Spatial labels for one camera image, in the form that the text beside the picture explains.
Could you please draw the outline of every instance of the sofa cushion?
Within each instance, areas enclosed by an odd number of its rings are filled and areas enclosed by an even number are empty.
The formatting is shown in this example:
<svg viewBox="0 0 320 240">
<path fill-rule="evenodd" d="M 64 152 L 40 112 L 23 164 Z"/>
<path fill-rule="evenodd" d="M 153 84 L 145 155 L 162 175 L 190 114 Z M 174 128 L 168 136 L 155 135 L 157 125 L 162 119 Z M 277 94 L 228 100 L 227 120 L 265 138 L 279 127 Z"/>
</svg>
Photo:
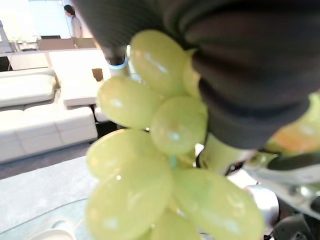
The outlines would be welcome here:
<svg viewBox="0 0 320 240">
<path fill-rule="evenodd" d="M 0 111 L 0 144 L 18 142 L 16 128 L 23 124 L 24 112 L 21 110 Z"/>
<path fill-rule="evenodd" d="M 92 110 L 88 106 L 59 109 L 54 116 L 54 121 L 57 129 L 60 132 L 81 128 L 88 125 L 95 125 L 95 119 Z"/>
<path fill-rule="evenodd" d="M 100 83 L 95 78 L 70 80 L 61 84 L 61 98 L 68 107 L 94 105 Z"/>
<path fill-rule="evenodd" d="M 50 100 L 56 80 L 50 75 L 24 75 L 0 78 L 0 108 Z"/>
<path fill-rule="evenodd" d="M 98 122 L 106 122 L 108 120 L 110 120 L 101 110 L 101 107 L 99 106 L 95 106 L 94 108 L 94 115 L 95 115 L 95 119 L 98 121 Z"/>
</svg>

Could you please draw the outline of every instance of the gray fabric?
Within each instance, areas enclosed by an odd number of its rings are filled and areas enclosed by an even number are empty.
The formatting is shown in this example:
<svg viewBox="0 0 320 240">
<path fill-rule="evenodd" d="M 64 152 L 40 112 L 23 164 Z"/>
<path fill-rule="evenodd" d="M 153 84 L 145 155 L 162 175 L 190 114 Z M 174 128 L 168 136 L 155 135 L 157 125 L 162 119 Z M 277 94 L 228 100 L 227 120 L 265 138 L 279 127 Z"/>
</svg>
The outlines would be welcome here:
<svg viewBox="0 0 320 240">
<path fill-rule="evenodd" d="M 77 18 L 76 16 L 73 16 L 71 19 L 71 25 L 72 25 L 72 37 L 77 39 L 83 38 L 84 34 L 82 32 L 82 25 L 79 18 Z"/>
<path fill-rule="evenodd" d="M 20 160 L 0 164 L 0 180 L 36 169 L 48 167 L 67 160 L 86 155 L 90 143 L 85 142 L 74 146 L 26 157 Z"/>
<path fill-rule="evenodd" d="M 0 233 L 61 205 L 87 198 L 98 181 L 85 157 L 0 180 Z"/>
</svg>

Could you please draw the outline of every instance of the white sofa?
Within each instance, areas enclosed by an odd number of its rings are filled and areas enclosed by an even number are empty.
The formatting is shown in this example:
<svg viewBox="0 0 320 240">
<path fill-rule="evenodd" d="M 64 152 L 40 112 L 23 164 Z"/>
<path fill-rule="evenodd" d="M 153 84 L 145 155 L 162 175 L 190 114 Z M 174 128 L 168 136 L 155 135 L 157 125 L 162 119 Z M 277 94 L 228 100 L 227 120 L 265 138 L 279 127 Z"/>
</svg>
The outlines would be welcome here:
<svg viewBox="0 0 320 240">
<path fill-rule="evenodd" d="M 0 106 L 6 106 L 0 108 L 0 162 L 97 139 L 91 107 L 65 106 L 60 90 L 55 89 L 54 77 L 6 73 L 5 78 L 0 75 L 0 94 L 2 85 L 11 94 L 0 98 Z"/>
</svg>

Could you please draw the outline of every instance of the green grape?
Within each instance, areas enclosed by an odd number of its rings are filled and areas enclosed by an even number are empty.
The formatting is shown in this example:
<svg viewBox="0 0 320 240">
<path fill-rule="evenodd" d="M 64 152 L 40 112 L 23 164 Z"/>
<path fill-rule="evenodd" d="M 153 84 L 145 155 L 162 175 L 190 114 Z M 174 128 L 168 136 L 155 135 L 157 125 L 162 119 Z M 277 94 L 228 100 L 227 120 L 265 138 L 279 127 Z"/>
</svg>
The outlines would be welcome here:
<svg viewBox="0 0 320 240">
<path fill-rule="evenodd" d="M 172 188 L 168 161 L 141 157 L 94 190 L 86 207 L 87 227 L 95 240 L 139 238 L 163 213 Z"/>
<path fill-rule="evenodd" d="M 140 158 L 168 159 L 153 144 L 149 133 L 135 129 L 111 132 L 96 141 L 86 153 L 88 168 L 99 179 L 117 173 L 124 165 Z"/>
<path fill-rule="evenodd" d="M 201 238 L 191 222 L 166 210 L 155 224 L 151 240 L 201 240 Z"/>
<path fill-rule="evenodd" d="M 201 166 L 206 166 L 210 171 L 225 174 L 230 165 L 246 160 L 253 153 L 252 150 L 229 146 L 209 133 L 199 161 Z"/>
<path fill-rule="evenodd" d="M 258 240 L 264 219 L 254 200 L 225 177 L 205 169 L 176 169 L 174 196 L 181 210 L 216 240 Z"/>
<path fill-rule="evenodd" d="M 179 213 L 180 208 L 174 196 L 171 196 L 171 198 L 169 199 L 167 208 L 171 210 L 173 213 L 176 213 L 176 214 Z"/>
<path fill-rule="evenodd" d="M 193 168 L 193 164 L 195 161 L 196 161 L 195 148 L 193 148 L 187 154 L 177 156 L 177 166 L 180 168 Z"/>
<path fill-rule="evenodd" d="M 164 153 L 186 154 L 204 141 L 207 118 L 207 109 L 200 101 L 188 96 L 171 98 L 155 113 L 151 138 Z"/>
<path fill-rule="evenodd" d="M 145 30 L 131 41 L 130 59 L 136 72 L 154 90 L 166 96 L 183 96 L 182 72 L 187 54 L 169 36 Z"/>
<path fill-rule="evenodd" d="M 164 97 L 129 77 L 114 76 L 105 81 L 97 95 L 101 110 L 114 122 L 145 129 Z"/>
<path fill-rule="evenodd" d="M 136 238 L 135 240 L 151 240 L 151 230 L 148 230 L 145 234 Z"/>
<path fill-rule="evenodd" d="M 201 95 L 198 87 L 201 76 L 192 67 L 192 55 L 189 56 L 188 60 L 186 61 L 182 77 L 183 77 L 184 87 L 188 92 L 188 94 L 190 94 L 192 97 L 195 97 L 197 99 L 201 99 Z"/>
<path fill-rule="evenodd" d="M 310 107 L 297 121 L 281 128 L 272 140 L 289 153 L 301 154 L 320 149 L 320 98 L 309 96 Z"/>
</svg>

